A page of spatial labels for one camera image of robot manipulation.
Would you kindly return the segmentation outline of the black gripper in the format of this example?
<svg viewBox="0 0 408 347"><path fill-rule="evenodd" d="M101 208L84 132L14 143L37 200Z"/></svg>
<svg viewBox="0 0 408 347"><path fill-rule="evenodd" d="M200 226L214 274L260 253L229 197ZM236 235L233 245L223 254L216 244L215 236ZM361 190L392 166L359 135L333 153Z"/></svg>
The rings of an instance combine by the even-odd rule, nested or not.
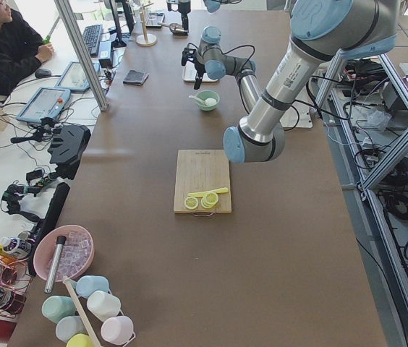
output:
<svg viewBox="0 0 408 347"><path fill-rule="evenodd" d="M182 29L189 30L188 12L180 12L182 18Z"/></svg>
<svg viewBox="0 0 408 347"><path fill-rule="evenodd" d="M197 72L197 76L195 78L195 83L194 83L194 90L199 90L201 86L201 77L204 76L205 74L205 65L202 62L202 58L200 56L200 51L197 46L195 46L195 52L193 54L193 60L194 60L194 67Z"/></svg>

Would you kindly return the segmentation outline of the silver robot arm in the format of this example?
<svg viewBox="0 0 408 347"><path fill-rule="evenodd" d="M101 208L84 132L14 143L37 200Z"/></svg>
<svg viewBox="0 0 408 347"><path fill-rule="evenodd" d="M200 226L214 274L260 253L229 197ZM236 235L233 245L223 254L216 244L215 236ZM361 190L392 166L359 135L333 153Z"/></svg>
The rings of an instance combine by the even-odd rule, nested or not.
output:
<svg viewBox="0 0 408 347"><path fill-rule="evenodd" d="M191 1L189 0L178 0L177 3L177 10L180 13L181 20L182 20L182 27L183 29L188 32L189 31L189 19L188 14L191 12ZM221 5L223 4L238 4L240 1L227 1L227 0L205 0L204 5L205 8L210 13L216 12Z"/></svg>
<svg viewBox="0 0 408 347"><path fill-rule="evenodd" d="M195 64L195 87L204 74L212 80L235 77L250 109L238 125L224 132L223 147L232 163L266 162L284 149L280 119L323 62L340 53L360 59L386 53L395 46L398 1L297 1L290 14L287 51L264 89L249 58L223 53L217 27L203 29L199 46L183 53Z"/></svg>

